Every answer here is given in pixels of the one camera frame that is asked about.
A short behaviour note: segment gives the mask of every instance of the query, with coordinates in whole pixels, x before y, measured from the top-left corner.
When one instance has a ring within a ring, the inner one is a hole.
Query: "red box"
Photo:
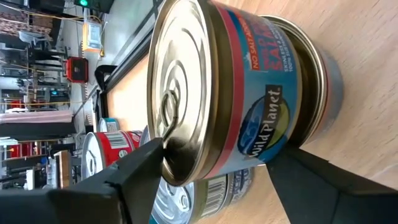
[[[70,57],[67,60],[67,79],[72,83],[88,82],[88,61],[85,58]]]

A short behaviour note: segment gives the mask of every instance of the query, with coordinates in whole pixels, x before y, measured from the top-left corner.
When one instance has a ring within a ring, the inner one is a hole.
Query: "wooden table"
[[[398,5],[390,0],[221,0],[299,25],[338,61],[345,99],[332,129],[304,150],[398,189]],[[147,58],[108,94],[123,129],[146,125]],[[242,201],[200,223],[289,223],[266,167]]]

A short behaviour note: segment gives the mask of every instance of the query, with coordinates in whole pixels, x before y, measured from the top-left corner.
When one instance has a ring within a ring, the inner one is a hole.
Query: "green light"
[[[87,5],[88,5],[88,2],[87,2],[87,0],[80,0],[80,4],[81,4],[82,6],[87,6]]]

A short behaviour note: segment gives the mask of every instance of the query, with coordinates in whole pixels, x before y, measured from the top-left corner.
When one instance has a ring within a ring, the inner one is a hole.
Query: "barcode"
[[[126,138],[122,133],[104,133],[109,140],[112,149],[129,147]]]
[[[209,180],[207,199],[202,217],[213,215],[221,208],[226,193],[226,175]]]
[[[106,127],[108,128],[107,131],[119,131],[118,126],[116,122],[108,122],[106,123]]]

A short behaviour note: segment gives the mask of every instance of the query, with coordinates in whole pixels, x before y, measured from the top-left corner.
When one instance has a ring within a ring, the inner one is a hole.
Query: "wild planet logo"
[[[248,157],[259,157],[277,143],[289,126],[289,108],[281,85],[266,85],[266,94],[256,100],[243,119],[238,149]]]

